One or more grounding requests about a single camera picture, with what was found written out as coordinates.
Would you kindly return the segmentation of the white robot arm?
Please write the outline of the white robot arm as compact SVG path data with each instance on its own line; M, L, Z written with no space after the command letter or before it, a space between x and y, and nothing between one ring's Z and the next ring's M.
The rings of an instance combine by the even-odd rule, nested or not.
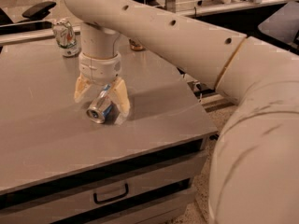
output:
M299 224L299 59L132 0L64 0L79 19L138 40L238 106L215 146L210 224Z

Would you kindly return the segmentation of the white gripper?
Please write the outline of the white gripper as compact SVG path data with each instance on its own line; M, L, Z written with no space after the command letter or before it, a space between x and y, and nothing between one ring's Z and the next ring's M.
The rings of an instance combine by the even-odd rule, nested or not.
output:
M109 59L95 59L80 53L78 58L81 74L76 81L74 101L79 103L92 83L105 85L117 77L111 88L110 99L121 114L127 116L130 111L128 92L125 81L118 77L121 73L121 55L117 53Z

